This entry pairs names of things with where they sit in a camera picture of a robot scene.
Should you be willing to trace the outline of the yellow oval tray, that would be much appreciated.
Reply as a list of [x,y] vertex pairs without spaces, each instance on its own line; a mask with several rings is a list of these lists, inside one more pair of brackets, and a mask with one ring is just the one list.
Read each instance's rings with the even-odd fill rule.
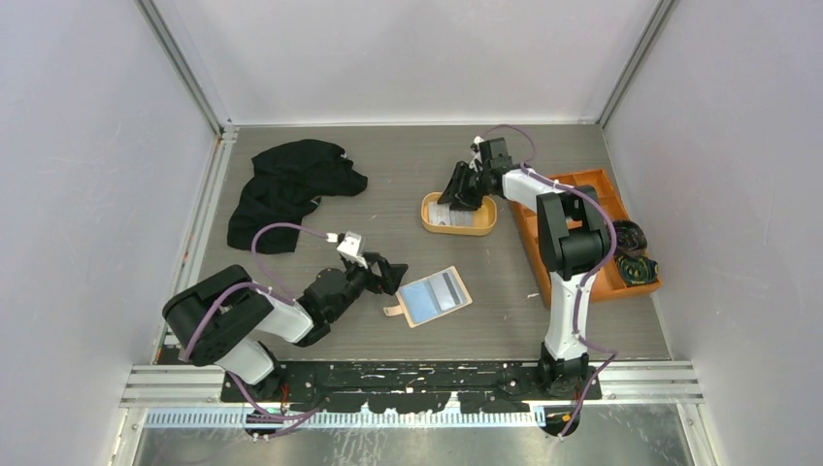
[[460,236],[485,236],[498,219],[495,201],[486,196],[475,211],[459,211],[439,204],[440,192],[431,192],[421,201],[420,218],[423,228],[431,233]]

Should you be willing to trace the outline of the credit card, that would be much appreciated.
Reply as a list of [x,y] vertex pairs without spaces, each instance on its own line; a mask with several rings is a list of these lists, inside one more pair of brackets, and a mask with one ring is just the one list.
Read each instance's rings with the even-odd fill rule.
[[473,227],[475,211],[453,210],[447,204],[430,202],[427,205],[428,221],[436,226]]

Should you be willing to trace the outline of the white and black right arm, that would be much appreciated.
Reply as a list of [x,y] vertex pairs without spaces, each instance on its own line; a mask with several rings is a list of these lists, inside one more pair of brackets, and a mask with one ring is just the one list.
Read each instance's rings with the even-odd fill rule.
[[471,161],[456,163],[439,204],[475,211],[495,195],[535,214],[540,260],[551,281],[550,321],[536,379],[550,398],[589,379],[584,317],[598,271],[614,254],[613,225],[590,186],[575,188],[516,164],[503,138],[476,137]]

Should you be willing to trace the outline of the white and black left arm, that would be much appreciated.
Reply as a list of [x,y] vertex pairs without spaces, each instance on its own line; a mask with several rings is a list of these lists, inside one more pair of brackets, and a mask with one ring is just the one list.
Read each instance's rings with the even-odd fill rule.
[[366,263],[346,260],[341,269],[320,271],[296,301],[255,282],[240,265],[231,265],[173,296],[162,316],[178,338],[184,361],[216,365],[239,377],[261,401],[277,397],[283,376],[275,357],[251,338],[272,334],[297,347],[324,338],[366,291],[393,295],[409,267],[368,252]]

